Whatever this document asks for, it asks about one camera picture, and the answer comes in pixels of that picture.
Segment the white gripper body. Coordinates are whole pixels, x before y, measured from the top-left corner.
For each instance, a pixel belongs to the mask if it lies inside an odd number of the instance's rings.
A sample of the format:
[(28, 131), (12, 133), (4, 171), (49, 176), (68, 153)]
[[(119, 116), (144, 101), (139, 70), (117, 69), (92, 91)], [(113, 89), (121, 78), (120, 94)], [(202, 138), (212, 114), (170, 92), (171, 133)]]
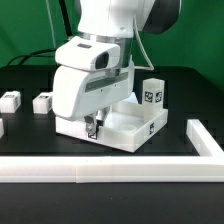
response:
[(134, 63), (131, 38), (75, 36), (56, 50), (53, 111), (75, 121), (131, 95)]

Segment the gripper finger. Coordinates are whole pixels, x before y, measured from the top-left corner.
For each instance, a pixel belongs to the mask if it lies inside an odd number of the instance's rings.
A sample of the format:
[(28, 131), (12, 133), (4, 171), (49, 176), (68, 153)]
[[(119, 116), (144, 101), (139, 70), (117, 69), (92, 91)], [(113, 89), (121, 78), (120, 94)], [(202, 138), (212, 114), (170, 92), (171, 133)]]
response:
[(97, 124), (99, 126), (103, 126), (104, 125), (109, 112), (110, 112), (110, 108), (109, 107), (103, 108), (103, 109), (98, 111), (96, 119), (97, 119)]
[(94, 135), (97, 132), (97, 119), (96, 114), (90, 114), (84, 117), (86, 127), (85, 130), (88, 134)]

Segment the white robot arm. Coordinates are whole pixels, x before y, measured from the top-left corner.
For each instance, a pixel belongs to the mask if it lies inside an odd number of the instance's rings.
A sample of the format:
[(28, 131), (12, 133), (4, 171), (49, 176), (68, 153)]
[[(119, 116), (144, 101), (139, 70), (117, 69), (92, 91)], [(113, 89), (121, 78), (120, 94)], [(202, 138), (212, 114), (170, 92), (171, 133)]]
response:
[(79, 0), (78, 34), (55, 52), (53, 111), (97, 132), (97, 115), (130, 96), (132, 40), (139, 31), (161, 34), (177, 21), (181, 0)]

